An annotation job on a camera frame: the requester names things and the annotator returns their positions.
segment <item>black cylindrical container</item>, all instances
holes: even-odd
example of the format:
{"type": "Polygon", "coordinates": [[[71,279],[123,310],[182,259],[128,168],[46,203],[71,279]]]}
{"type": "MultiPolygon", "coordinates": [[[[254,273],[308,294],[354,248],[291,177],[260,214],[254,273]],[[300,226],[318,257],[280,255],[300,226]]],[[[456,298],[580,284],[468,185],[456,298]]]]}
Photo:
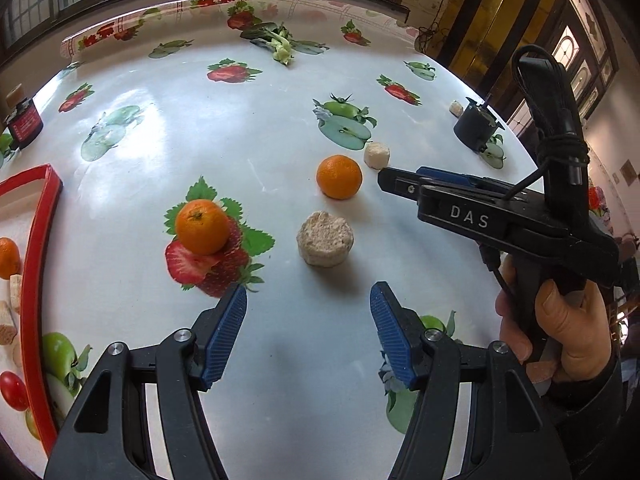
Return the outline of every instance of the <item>black cylindrical container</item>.
{"type": "Polygon", "coordinates": [[[486,108],[467,97],[468,106],[453,127],[456,137],[476,153],[484,152],[486,142],[498,128],[504,129],[498,119],[486,108]]]}

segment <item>human hand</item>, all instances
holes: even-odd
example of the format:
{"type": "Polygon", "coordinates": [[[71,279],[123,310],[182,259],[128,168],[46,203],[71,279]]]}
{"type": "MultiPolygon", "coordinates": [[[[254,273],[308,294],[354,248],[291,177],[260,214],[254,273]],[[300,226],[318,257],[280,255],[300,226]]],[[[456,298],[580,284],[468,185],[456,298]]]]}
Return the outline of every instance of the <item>human hand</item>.
{"type": "MultiPolygon", "coordinates": [[[[516,270],[510,256],[500,270],[505,281],[513,286],[516,270]]],[[[531,355],[532,344],[516,324],[511,309],[502,290],[495,300],[495,311],[502,317],[500,339],[510,346],[520,362],[524,362],[531,355]]],[[[536,319],[542,330],[562,344],[562,355],[560,362],[527,364],[527,375],[532,383],[549,378],[555,382],[587,381],[604,370],[611,356],[611,338],[607,311],[595,283],[587,281],[582,304],[574,307],[564,300],[554,281],[547,280],[536,296],[536,319]]]]}

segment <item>wooden block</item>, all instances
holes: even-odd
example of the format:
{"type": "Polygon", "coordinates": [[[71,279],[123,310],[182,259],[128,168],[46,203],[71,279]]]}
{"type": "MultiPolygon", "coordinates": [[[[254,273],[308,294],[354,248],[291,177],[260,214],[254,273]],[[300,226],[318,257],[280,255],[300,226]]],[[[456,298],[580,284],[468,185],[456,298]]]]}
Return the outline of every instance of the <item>wooden block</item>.
{"type": "Polygon", "coordinates": [[[17,335],[18,329],[15,327],[9,306],[6,301],[0,300],[0,345],[10,345],[17,335]]]}
{"type": "Polygon", "coordinates": [[[20,314],[20,295],[22,292],[22,276],[20,274],[14,274],[9,278],[9,290],[11,308],[16,314],[20,314]]]}

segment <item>orange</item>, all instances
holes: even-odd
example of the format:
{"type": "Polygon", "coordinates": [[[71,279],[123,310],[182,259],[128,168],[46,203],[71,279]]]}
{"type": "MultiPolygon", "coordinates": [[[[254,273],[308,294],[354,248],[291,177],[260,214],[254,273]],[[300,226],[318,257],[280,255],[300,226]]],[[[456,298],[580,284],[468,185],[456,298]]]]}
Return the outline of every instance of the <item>orange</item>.
{"type": "Polygon", "coordinates": [[[175,218],[180,243],[194,254],[217,253],[229,238],[226,213],[211,200],[187,202],[175,218]]]}
{"type": "Polygon", "coordinates": [[[358,163],[344,155],[333,155],[323,160],[316,172],[316,182],[329,198],[345,200],[360,189],[362,172],[358,163]]]}
{"type": "Polygon", "coordinates": [[[20,272],[20,251],[10,238],[0,238],[0,278],[8,280],[20,272]]]}

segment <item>tray rim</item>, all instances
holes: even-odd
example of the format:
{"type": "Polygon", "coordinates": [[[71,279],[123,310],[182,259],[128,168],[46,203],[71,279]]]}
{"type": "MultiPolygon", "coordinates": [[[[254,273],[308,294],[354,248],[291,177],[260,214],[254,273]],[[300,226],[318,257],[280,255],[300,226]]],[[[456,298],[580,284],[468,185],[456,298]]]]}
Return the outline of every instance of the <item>tray rim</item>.
{"type": "Polygon", "coordinates": [[[44,186],[34,210],[22,265],[20,352],[29,404],[40,434],[42,447],[48,456],[58,436],[58,431],[53,422],[42,373],[40,313],[42,311],[42,277],[47,243],[53,215],[62,191],[62,180],[50,164],[35,166],[0,182],[0,196],[37,180],[44,180],[44,186]]]}

